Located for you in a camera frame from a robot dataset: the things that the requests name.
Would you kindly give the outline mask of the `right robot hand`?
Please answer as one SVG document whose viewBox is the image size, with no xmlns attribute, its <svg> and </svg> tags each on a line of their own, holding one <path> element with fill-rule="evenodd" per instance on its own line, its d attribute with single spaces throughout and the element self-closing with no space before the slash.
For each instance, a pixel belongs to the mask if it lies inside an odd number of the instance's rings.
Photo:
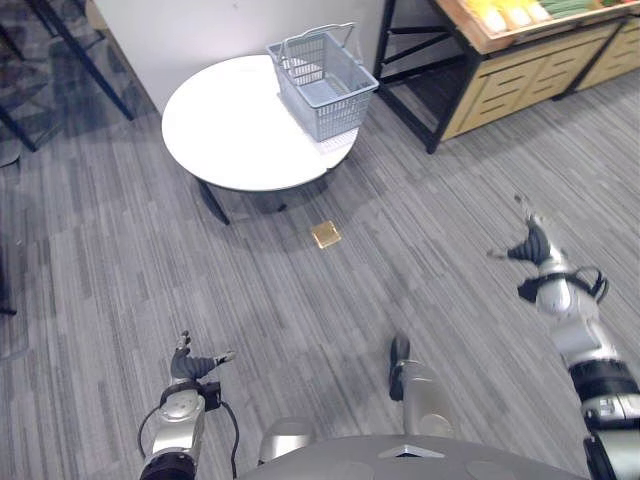
<svg viewBox="0 0 640 480">
<path fill-rule="evenodd" d="M 562 249 L 554 244 L 552 237 L 547 232 L 544 216 L 533 206 L 526 195 L 516 193 L 514 201 L 523 212 L 527 236 L 515 246 L 502 250 L 489 250 L 487 256 L 499 260 L 530 262 L 537 268 L 541 268 L 547 262 L 563 264 L 566 261 L 566 256 Z"/>
</svg>

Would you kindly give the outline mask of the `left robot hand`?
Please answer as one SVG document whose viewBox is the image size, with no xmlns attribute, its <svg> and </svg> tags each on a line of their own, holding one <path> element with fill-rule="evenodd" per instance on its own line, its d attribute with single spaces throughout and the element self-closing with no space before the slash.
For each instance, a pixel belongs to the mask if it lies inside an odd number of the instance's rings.
<svg viewBox="0 0 640 480">
<path fill-rule="evenodd" d="M 188 330 L 184 330 L 179 336 L 170 363 L 170 374 L 176 381 L 198 381 L 220 365 L 231 362 L 237 355 L 236 351 L 229 350 L 212 357 L 192 357 L 190 345 L 190 333 Z"/>
</svg>

